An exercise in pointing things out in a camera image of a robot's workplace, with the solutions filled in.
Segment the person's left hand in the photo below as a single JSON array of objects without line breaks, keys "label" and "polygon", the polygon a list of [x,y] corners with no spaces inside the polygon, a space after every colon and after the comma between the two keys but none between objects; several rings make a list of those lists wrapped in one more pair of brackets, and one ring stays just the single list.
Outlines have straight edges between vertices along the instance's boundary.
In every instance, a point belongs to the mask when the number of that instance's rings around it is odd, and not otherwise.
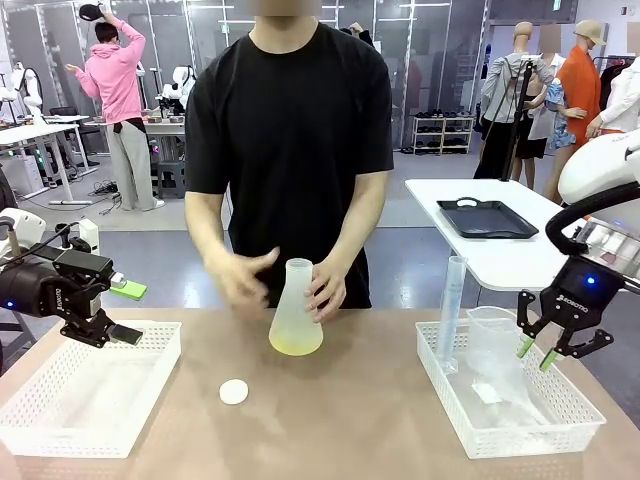
[{"label": "person's left hand", "polygon": [[329,258],[313,266],[312,279],[305,292],[306,311],[320,324],[336,313],[346,298],[347,270]]}]

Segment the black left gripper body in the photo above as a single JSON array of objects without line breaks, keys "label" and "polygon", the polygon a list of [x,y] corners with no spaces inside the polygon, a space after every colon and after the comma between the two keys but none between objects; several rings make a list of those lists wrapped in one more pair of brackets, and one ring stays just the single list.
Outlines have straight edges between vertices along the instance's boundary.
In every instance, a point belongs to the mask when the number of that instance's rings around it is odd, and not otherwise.
[{"label": "black left gripper body", "polygon": [[104,291],[98,272],[59,262],[30,261],[1,271],[1,306],[33,317],[58,316],[73,326],[103,326],[97,306]]}]

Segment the person's right hand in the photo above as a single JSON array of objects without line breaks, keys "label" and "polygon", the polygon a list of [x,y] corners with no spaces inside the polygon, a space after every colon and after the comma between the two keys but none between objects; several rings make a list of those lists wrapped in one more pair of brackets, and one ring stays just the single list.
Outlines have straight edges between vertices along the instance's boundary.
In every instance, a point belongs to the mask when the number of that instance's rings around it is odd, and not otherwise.
[{"label": "person's right hand", "polygon": [[256,319],[269,305],[269,290],[257,274],[271,268],[279,253],[274,248],[265,255],[246,257],[216,244],[203,250],[201,257],[230,309],[243,319]]}]

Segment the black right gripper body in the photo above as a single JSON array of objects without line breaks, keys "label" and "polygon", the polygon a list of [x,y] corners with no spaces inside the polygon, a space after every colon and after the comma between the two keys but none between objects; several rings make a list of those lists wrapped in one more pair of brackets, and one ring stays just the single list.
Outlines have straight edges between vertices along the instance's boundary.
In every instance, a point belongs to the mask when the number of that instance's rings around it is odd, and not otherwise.
[{"label": "black right gripper body", "polygon": [[543,318],[572,331],[596,327],[624,287],[622,275],[583,257],[569,257],[543,290]]}]

